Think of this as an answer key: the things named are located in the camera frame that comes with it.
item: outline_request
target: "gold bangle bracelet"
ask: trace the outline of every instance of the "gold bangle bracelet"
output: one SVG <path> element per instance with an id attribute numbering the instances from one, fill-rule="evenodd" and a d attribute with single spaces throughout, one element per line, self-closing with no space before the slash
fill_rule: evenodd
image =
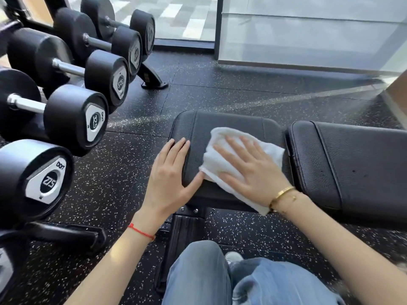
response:
<path id="1" fill-rule="evenodd" d="M 269 208 L 271 209 L 273 203 L 276 203 L 285 193 L 288 193 L 290 190 L 293 190 L 293 189 L 295 189 L 295 187 L 294 187 L 294 186 L 290 186 L 290 187 L 287 187 L 287 188 L 285 188 L 285 189 L 283 189 L 283 190 L 280 190 L 280 191 L 277 193 L 277 196 L 270 202 Z"/>

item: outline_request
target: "dumbbell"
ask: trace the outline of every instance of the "dumbbell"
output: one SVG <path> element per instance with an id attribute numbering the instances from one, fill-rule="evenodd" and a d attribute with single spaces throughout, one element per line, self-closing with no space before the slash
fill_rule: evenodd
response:
<path id="1" fill-rule="evenodd" d="M 29 242 L 25 233 L 17 230 L 0 230 L 0 303 L 18 281 L 28 254 Z"/>
<path id="2" fill-rule="evenodd" d="M 74 85 L 59 87 L 42 103 L 33 79 L 0 68 L 0 135 L 7 141 L 34 138 L 84 156 L 103 138 L 107 112 L 101 93 Z"/>
<path id="3" fill-rule="evenodd" d="M 92 20 L 84 13 L 67 7 L 60 8 L 54 17 L 54 33 L 64 40 L 71 49 L 74 59 L 85 61 L 95 48 L 125 58 L 133 80 L 141 65 L 141 36 L 129 28 L 117 28 L 112 42 L 97 39 Z"/>
<path id="4" fill-rule="evenodd" d="M 109 40 L 114 33 L 114 28 L 120 26 L 136 30 L 142 38 L 142 62 L 144 62 L 153 50 L 155 37 L 154 16 L 134 10 L 130 19 L 130 26 L 115 21 L 113 5 L 109 0 L 82 0 L 81 12 L 88 15 L 96 27 L 98 37 Z"/>
<path id="5" fill-rule="evenodd" d="M 74 159 L 68 149 L 23 139 L 0 149 L 0 225 L 42 220 L 68 192 Z"/>
<path id="6" fill-rule="evenodd" d="M 129 67 L 123 57 L 96 50 L 84 68 L 75 66 L 62 39 L 37 30 L 15 31 L 8 43 L 7 56 L 11 67 L 28 74 L 40 87 L 54 90 L 62 86 L 70 79 L 67 73 L 84 77 L 87 89 L 106 97 L 109 113 L 124 102 L 129 89 Z"/>

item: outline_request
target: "shoe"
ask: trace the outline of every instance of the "shoe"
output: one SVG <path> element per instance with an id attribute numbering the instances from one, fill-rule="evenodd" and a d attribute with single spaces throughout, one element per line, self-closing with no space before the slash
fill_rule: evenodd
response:
<path id="1" fill-rule="evenodd" d="M 236 251 L 229 251 L 225 255 L 227 264 L 235 263 L 244 260 L 242 255 Z"/>

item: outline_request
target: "white towel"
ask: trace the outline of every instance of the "white towel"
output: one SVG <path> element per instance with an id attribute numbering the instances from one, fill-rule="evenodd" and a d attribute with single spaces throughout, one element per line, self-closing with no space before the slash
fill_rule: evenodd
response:
<path id="1" fill-rule="evenodd" d="M 260 147 L 268 154 L 274 162 L 278 165 L 278 167 L 282 167 L 282 156 L 284 154 L 284 149 L 276 146 L 272 143 L 266 143 L 258 140 L 257 138 L 253 137 L 248 133 L 243 133 L 239 130 L 228 128 L 228 127 L 216 127 L 211 130 L 210 132 L 211 138 L 206 147 L 206 152 L 203 156 L 203 164 L 199 168 L 206 174 L 206 179 L 212 182 L 215 182 L 219 187 L 226 190 L 228 193 L 233 194 L 237 199 L 243 201 L 247 205 L 250 205 L 253 209 L 259 212 L 261 215 L 266 215 L 269 212 L 268 207 L 263 207 L 254 203 L 253 201 L 243 197 L 241 194 L 237 193 L 234 189 L 232 189 L 228 184 L 223 182 L 219 177 L 219 173 L 227 172 L 233 175 L 236 179 L 244 181 L 243 175 L 237 171 L 226 159 L 224 159 L 221 154 L 217 153 L 213 148 L 213 145 L 218 145 L 227 150 L 230 153 L 236 155 L 236 152 L 231 148 L 229 143 L 225 140 L 225 136 L 229 136 L 233 138 L 238 144 L 244 147 L 242 141 L 240 140 L 239 136 L 244 136 L 247 138 L 251 143 L 257 141 Z"/>

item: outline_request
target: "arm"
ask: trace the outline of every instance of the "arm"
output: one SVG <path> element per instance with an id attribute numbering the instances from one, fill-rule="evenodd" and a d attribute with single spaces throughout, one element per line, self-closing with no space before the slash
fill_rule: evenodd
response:
<path id="1" fill-rule="evenodd" d="M 185 205 L 202 184 L 203 173 L 183 187 L 182 167 L 190 142 L 171 139 L 151 168 L 143 205 L 132 219 L 138 230 L 154 235 L 168 216 Z M 65 305 L 117 305 L 129 284 L 150 238 L 127 228 Z"/>
<path id="2" fill-rule="evenodd" d="M 407 303 L 407 276 L 382 255 L 318 208 L 306 195 L 289 191 L 272 201 L 290 183 L 257 143 L 241 137 L 245 148 L 226 139 L 237 156 L 223 148 L 215 149 L 245 178 L 229 174 L 223 181 L 248 199 L 286 216 L 328 259 L 350 290 L 364 305 L 402 305 Z"/>

